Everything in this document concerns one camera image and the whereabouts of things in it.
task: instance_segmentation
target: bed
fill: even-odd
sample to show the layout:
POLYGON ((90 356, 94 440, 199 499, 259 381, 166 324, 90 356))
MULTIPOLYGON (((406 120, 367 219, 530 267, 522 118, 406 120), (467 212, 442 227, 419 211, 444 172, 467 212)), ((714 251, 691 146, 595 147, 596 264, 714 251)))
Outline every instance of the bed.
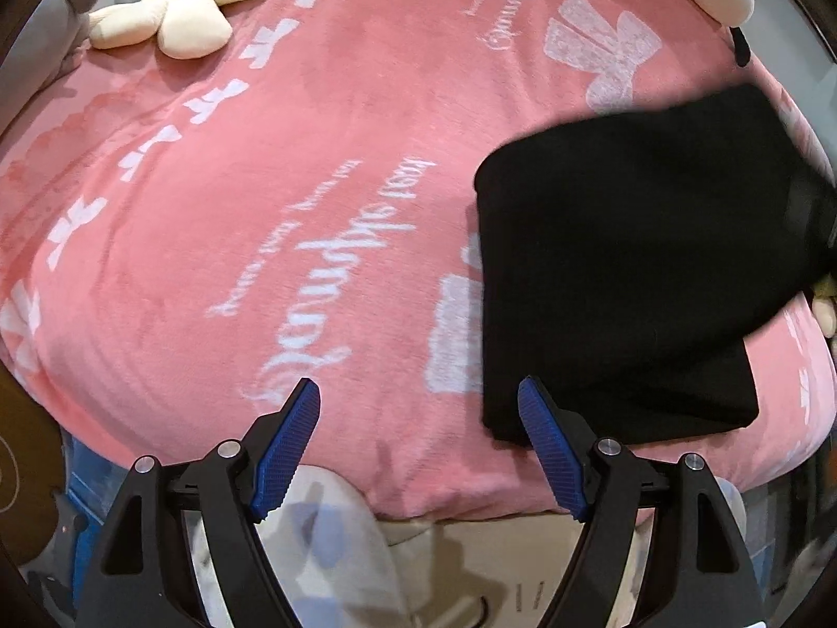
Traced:
MULTIPOLYGON (((323 393, 304 463, 384 520, 554 510, 537 461, 480 425, 471 182, 550 122, 752 79, 830 171, 788 94, 690 0, 257 0, 198 61, 85 51, 0 142, 3 363, 118 484, 323 393)), ((805 299, 746 343, 745 430, 704 455, 739 490, 834 422, 805 299)))

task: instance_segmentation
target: black fabric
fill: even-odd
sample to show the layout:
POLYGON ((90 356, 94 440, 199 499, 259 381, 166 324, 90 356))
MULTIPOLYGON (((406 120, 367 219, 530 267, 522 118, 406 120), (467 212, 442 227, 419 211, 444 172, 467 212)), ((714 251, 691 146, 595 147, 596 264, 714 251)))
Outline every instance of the black fabric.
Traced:
POLYGON ((742 337, 827 273, 837 228, 834 189, 750 85, 524 137, 474 187, 483 422, 520 445, 527 375, 628 444, 751 423, 742 337))

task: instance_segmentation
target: folded black garment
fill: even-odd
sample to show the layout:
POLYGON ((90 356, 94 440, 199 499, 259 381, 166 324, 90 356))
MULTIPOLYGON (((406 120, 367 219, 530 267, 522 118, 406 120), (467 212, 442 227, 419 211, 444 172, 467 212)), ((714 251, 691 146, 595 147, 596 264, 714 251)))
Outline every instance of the folded black garment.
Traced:
POLYGON ((751 85, 513 141, 474 187, 483 423, 515 444, 527 375, 627 444, 747 426, 742 338, 834 266, 837 192, 751 85))

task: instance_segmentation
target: white wall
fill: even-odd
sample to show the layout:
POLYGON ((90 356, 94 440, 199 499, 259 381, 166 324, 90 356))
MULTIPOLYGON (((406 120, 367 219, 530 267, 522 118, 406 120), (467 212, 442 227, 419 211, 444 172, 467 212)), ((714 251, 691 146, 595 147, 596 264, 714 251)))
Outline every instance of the white wall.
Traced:
POLYGON ((756 0, 742 26, 752 51, 794 98, 837 166, 837 65, 793 0, 756 0))

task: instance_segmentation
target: gray cushion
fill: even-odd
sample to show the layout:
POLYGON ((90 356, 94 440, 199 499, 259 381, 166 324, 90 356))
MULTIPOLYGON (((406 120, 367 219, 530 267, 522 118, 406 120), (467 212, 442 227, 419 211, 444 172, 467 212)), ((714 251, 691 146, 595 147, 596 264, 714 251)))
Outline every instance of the gray cushion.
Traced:
POLYGON ((96 0, 42 0, 0 66, 0 134, 28 101, 69 73, 96 0))

